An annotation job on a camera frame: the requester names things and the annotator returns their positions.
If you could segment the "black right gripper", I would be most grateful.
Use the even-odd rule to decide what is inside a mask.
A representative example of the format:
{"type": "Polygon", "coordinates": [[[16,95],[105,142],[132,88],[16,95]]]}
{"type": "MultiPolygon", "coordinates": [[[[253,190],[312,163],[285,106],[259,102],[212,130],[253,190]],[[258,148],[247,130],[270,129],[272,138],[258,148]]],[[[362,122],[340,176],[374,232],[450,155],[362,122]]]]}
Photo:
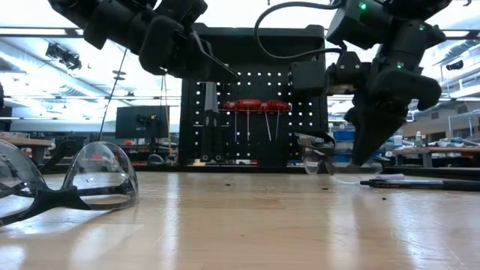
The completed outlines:
{"type": "Polygon", "coordinates": [[[355,94],[345,119],[355,126],[352,164],[360,167],[406,122],[408,106],[421,111],[437,105],[442,88],[435,80],[402,69],[385,69],[355,94]]]}

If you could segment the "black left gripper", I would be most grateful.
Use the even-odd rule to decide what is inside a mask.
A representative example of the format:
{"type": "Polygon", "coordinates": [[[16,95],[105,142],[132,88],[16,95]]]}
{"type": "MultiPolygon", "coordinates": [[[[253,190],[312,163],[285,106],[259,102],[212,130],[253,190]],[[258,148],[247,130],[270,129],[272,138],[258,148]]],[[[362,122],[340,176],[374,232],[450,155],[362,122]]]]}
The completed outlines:
{"type": "Polygon", "coordinates": [[[155,16],[148,25],[139,53],[142,68],[156,76],[169,74],[214,83],[239,81],[236,72],[214,57],[211,44],[192,31],[193,24],[189,17],[178,22],[168,16],[155,16]]]}

